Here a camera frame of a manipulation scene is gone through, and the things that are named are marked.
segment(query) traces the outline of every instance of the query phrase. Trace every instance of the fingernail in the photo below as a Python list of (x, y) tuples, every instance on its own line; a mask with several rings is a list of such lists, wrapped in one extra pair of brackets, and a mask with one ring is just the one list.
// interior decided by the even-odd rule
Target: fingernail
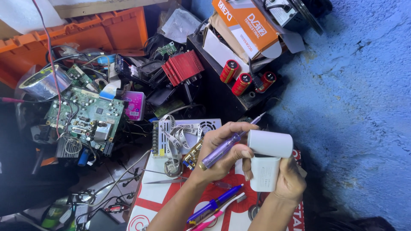
[(250, 180), (250, 177), (247, 175), (246, 172), (244, 172), (244, 178), (245, 178), (245, 181), (249, 181), (249, 180)]
[(251, 158), (250, 153), (246, 150), (241, 151), (241, 155), (244, 156), (245, 158)]

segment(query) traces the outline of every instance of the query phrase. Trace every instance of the pink toothbrush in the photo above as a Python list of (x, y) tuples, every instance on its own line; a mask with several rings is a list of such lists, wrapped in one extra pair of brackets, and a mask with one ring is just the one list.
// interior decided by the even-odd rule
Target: pink toothbrush
[(217, 217), (221, 216), (224, 211), (227, 209), (227, 207), (235, 200), (237, 200), (237, 203), (244, 200), (246, 198), (245, 193), (241, 193), (240, 195), (234, 197), (231, 199), (227, 204), (225, 204), (220, 210), (218, 210), (214, 215), (209, 217), (207, 220), (205, 220), (203, 223), (199, 224), (196, 228), (192, 229), (191, 231), (201, 231), (207, 226), (209, 226)]

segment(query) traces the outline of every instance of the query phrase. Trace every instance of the pink box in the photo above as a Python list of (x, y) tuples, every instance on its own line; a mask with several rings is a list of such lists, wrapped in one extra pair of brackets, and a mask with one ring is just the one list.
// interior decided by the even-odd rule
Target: pink box
[(121, 100), (128, 102), (126, 115), (130, 120), (140, 121), (144, 118), (145, 95), (137, 91), (125, 91)]

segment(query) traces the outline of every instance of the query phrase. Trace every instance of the chip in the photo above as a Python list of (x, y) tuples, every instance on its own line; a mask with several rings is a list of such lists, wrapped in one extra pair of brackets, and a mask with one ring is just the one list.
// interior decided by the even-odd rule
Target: chip
[(100, 115), (103, 114), (103, 109), (102, 108), (97, 108), (96, 113), (100, 114)]

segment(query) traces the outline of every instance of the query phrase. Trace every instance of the blue pen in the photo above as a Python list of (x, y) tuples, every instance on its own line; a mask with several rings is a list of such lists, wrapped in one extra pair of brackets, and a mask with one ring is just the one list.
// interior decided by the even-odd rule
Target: blue pen
[(202, 209), (198, 210), (197, 212), (195, 212), (193, 215), (191, 215), (188, 220), (187, 223), (189, 224), (196, 224), (196, 222), (194, 221), (194, 219), (196, 219), (198, 216), (200, 216), (201, 214), (203, 214), (205, 211), (207, 210), (216, 210), (218, 209), (218, 207), (223, 204), (224, 202), (226, 202), (228, 199), (230, 199), (234, 194), (236, 194), (240, 188), (243, 186), (244, 184), (241, 185), (237, 185), (235, 187), (233, 187), (232, 189), (228, 190), (227, 192), (223, 193), (221, 196), (219, 196), (217, 199), (213, 199), (211, 200), (208, 205), (204, 206)]

